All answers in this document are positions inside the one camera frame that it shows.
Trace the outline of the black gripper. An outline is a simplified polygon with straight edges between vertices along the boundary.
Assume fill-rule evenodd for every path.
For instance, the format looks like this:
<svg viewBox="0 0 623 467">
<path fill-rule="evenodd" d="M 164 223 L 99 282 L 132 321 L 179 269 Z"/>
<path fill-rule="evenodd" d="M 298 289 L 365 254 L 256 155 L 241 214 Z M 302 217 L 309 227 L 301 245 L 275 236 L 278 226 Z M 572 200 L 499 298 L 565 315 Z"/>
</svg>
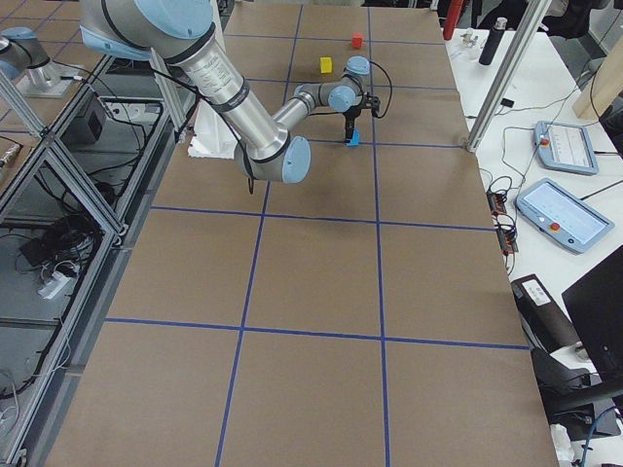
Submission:
<svg viewBox="0 0 623 467">
<path fill-rule="evenodd" d="M 349 143 L 352 139 L 352 128 L 355 127 L 356 119 L 360 116 L 361 109 L 358 107 L 351 107 L 344 114 L 345 118 L 345 142 Z"/>
</svg>

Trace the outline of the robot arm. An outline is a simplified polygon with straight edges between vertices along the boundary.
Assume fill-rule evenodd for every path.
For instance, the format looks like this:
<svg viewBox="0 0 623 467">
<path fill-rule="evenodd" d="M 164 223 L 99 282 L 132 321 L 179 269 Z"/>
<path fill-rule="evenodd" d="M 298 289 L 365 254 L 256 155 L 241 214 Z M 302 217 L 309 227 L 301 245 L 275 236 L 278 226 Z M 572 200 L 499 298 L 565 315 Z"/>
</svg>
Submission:
<svg viewBox="0 0 623 467">
<path fill-rule="evenodd" d="M 291 131 L 318 107 L 345 118 L 345 139 L 364 109 L 378 112 L 371 93 L 370 62 L 355 55 L 337 82 L 303 84 L 270 115 L 247 80 L 217 43 L 213 9 L 207 1 L 84 1 L 84 44 L 102 54 L 147 60 L 159 54 L 180 68 L 198 94 L 235 131 L 235 160 L 249 180 L 287 184 L 302 181 L 311 165 L 311 145 Z"/>
<path fill-rule="evenodd" d="M 1 71 L 11 81 L 18 79 L 23 96 L 61 98 L 84 67 L 53 61 L 37 35 L 19 26 L 1 32 Z"/>
</svg>

